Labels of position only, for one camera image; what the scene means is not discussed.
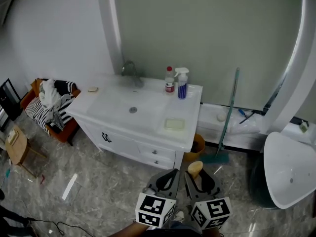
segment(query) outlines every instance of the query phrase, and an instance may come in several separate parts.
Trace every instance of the bucket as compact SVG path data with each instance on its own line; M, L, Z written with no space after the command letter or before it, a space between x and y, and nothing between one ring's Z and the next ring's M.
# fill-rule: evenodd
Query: bucket
M277 209L268 190L263 154L258 156L256 163L251 170L249 189L252 199L258 205L265 209Z
M205 151L205 140L199 134L194 135L193 146L196 152L184 153L183 161L195 161Z

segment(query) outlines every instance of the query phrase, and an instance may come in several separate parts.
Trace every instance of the drawer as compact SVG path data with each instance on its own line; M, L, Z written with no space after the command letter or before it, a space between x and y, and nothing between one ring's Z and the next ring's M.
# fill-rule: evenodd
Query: drawer
M174 167L174 162L166 159L161 159L161 158L152 158L152 157L142 157L141 161L145 164L155 166L158 168L163 168L163 169L171 169Z
M138 143L139 152L144 156L171 160L174 162L176 152L164 148L152 147L147 144Z

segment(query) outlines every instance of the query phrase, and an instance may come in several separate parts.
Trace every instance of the white sink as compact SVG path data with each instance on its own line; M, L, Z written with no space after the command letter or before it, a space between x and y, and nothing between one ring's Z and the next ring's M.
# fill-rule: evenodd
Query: white sink
M114 85L102 90L88 113L107 123L147 133L157 129L170 100L162 90Z
M135 141L158 142L170 149L191 149L196 131L202 87L188 86L185 99L165 94L165 82L142 78L136 88L131 77L106 76L98 92L85 90L67 108L76 119L89 120L107 131ZM184 119L183 131L164 129L166 118Z

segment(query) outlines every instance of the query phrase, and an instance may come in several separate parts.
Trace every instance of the striped cloth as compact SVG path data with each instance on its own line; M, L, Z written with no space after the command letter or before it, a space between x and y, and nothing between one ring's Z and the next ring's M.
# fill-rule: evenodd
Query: striped cloth
M63 123L66 124L68 121L70 121L73 117L68 115L66 113L67 107L73 102L75 97L71 94L71 99L67 100L58 110L60 116L62 117ZM25 109L25 113L27 116L29 116L31 119L33 119L41 128L45 130L49 134L48 129L46 128L46 115L49 110L45 110L43 108L43 105L40 102L39 97L35 97L27 106ZM54 131L56 131L57 126L53 123L48 124Z
M71 94L73 92L73 82L72 81L67 81L67 89L68 89L68 93Z

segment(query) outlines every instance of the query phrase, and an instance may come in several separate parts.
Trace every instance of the mop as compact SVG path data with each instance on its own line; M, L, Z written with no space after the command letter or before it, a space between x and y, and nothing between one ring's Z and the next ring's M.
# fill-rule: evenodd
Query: mop
M226 121L225 121L225 125L224 125L223 132L221 135L221 139L219 140L219 143L218 143L217 152L215 155L203 155L203 156L201 156L200 160L204 163L228 163L229 162L229 155L227 152L221 152L220 154L218 154L218 153L224 149L223 140L224 140L226 130L228 127L228 122L229 122L229 119L231 117L233 107L234 107L238 78L239 78L239 68L236 68L235 82L234 82L233 91L232 91L231 100L230 100L231 104L229 106L229 111L228 111L228 114L226 117Z

